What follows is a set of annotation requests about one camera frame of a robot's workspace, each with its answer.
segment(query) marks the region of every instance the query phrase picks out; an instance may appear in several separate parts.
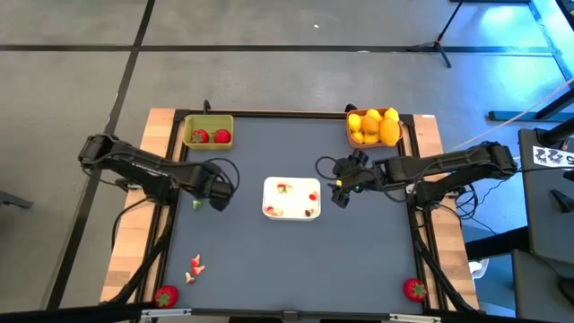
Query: red strawberry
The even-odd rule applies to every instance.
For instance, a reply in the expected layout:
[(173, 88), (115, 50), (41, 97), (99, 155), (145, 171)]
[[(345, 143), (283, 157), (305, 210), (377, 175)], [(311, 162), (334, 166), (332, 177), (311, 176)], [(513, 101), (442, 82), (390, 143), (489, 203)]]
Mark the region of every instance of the red strawberry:
[(200, 257), (201, 257), (200, 255), (197, 255), (195, 258), (191, 259), (191, 267), (192, 268), (199, 266), (199, 258)]
[(155, 293), (155, 305), (160, 309), (171, 309), (178, 301), (178, 289), (171, 285), (163, 285)]
[(227, 144), (231, 142), (231, 133), (225, 129), (219, 129), (213, 134), (213, 142), (217, 144)]
[(204, 144), (209, 142), (209, 134), (203, 129), (194, 130), (191, 133), (191, 142), (194, 144)]
[(422, 302), (427, 294), (427, 289), (420, 280), (411, 278), (404, 282), (403, 292), (410, 301)]

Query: orange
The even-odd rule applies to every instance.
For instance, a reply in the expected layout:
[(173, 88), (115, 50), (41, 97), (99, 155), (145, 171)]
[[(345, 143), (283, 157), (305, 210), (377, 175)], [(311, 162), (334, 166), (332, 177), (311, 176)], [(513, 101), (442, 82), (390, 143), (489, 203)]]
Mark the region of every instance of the orange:
[(365, 134), (376, 134), (378, 132), (378, 121), (369, 116), (362, 119), (362, 131)]
[(394, 146), (401, 138), (401, 127), (392, 118), (385, 118), (380, 122), (378, 135), (381, 143)]

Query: white plate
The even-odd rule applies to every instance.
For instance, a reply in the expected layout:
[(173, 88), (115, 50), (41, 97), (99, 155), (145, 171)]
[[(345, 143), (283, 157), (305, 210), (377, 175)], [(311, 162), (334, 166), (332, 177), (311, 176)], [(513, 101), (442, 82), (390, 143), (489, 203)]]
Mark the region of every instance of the white plate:
[[(315, 200), (310, 198), (311, 194), (316, 196)], [(321, 184), (317, 179), (267, 178), (263, 184), (262, 211), (273, 220), (315, 220), (321, 214)]]

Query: yellow basket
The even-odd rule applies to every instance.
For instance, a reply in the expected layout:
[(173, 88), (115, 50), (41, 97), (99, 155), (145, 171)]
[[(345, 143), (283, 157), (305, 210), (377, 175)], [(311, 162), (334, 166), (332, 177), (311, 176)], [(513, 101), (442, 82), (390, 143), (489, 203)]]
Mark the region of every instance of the yellow basket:
[[(189, 115), (186, 117), (183, 132), (183, 143), (191, 149), (230, 149), (233, 146), (233, 116), (231, 115)], [(209, 134), (209, 142), (193, 143), (193, 132), (203, 129)], [(227, 144), (213, 142), (215, 131), (225, 129), (231, 134)]]

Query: yellow fruit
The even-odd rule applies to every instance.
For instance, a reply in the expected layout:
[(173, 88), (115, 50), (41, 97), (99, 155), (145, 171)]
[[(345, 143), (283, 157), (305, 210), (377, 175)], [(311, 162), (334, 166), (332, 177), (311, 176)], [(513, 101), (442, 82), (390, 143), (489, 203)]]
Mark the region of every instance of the yellow fruit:
[(385, 118), (380, 122), (378, 134), (381, 143), (394, 146), (401, 137), (401, 127), (392, 118)]
[(383, 119), (383, 117), (380, 116), (380, 113), (378, 113), (378, 111), (376, 111), (375, 109), (369, 109), (367, 110), (367, 116), (374, 118), (375, 120), (379, 121)]
[(362, 136), (362, 132), (361, 132), (361, 131), (353, 132), (353, 133), (351, 134), (351, 138), (352, 138), (352, 140), (354, 140), (354, 142), (357, 143), (357, 144), (362, 144), (362, 142), (363, 142), (363, 136)]
[(374, 135), (365, 134), (363, 140), (365, 144), (376, 144), (378, 143), (378, 134)]
[(378, 133), (378, 121), (369, 116), (365, 116), (362, 119), (362, 131), (366, 134), (376, 134)]
[(349, 126), (349, 130), (351, 130), (351, 132), (361, 130), (361, 117), (356, 114), (349, 115), (347, 118), (347, 126)]
[(398, 112), (396, 112), (396, 110), (393, 108), (389, 108), (387, 112), (385, 112), (385, 118), (390, 118), (395, 122), (398, 122)]

